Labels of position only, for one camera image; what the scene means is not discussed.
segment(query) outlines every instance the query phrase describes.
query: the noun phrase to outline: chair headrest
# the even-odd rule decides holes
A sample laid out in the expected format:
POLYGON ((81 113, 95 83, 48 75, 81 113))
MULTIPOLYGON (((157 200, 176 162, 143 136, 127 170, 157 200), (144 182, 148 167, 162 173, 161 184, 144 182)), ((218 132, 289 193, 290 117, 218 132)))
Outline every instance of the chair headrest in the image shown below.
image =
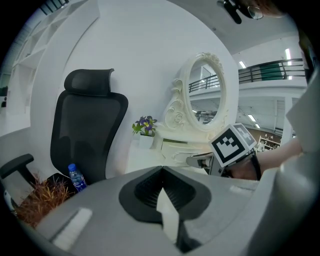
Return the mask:
POLYGON ((107 96, 110 93, 111 69, 77 69, 64 80, 64 88, 73 94, 107 96))

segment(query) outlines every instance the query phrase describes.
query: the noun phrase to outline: bracelet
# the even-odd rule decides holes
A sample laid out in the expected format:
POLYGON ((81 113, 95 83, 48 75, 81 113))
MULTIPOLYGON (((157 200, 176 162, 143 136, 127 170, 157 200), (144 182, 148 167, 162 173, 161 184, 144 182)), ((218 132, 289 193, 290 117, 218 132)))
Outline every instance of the bracelet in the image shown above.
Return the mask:
POLYGON ((261 179, 261 169, 260 169, 260 164, 259 164, 259 161, 258 161, 258 158, 256 156, 256 154, 254 154, 252 157, 251 157, 251 163, 255 169, 255 174, 256 174, 256 180, 257 181, 260 181, 261 179))

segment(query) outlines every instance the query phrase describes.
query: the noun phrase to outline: black office chair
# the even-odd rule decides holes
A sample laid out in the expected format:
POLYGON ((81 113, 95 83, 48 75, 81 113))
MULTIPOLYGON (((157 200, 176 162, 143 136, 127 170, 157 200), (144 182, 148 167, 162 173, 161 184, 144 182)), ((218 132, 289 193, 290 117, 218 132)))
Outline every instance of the black office chair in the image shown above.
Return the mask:
MULTIPOLYGON (((57 101, 52 129, 50 157, 54 167, 69 176, 68 165, 75 163, 87 184, 106 178, 108 153, 128 108, 128 99, 110 91, 114 69, 72 71, 64 81, 57 101)), ((15 171, 33 186, 35 178, 26 165, 34 160, 25 154, 0 168, 4 179, 15 171)), ((75 191, 71 180, 55 173, 47 180, 60 179, 69 191, 75 191)))

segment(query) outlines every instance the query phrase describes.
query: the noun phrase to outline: plastic water bottle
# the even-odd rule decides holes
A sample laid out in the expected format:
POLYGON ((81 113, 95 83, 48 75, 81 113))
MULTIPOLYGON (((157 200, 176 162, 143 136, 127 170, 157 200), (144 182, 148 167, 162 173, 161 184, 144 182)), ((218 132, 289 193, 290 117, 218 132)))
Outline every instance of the plastic water bottle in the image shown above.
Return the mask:
POLYGON ((74 163, 69 164, 68 169, 69 176, 76 190, 78 190, 78 192, 84 190, 87 187, 87 183, 82 173, 77 169, 76 165, 74 163))

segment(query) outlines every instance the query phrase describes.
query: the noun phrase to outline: hand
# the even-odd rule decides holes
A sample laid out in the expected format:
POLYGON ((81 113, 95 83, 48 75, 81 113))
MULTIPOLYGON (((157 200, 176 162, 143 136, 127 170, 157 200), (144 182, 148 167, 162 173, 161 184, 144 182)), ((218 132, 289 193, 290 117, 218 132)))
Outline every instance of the hand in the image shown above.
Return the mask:
POLYGON ((226 169, 231 172, 235 179, 257 180, 256 170, 251 163, 251 155, 226 169))

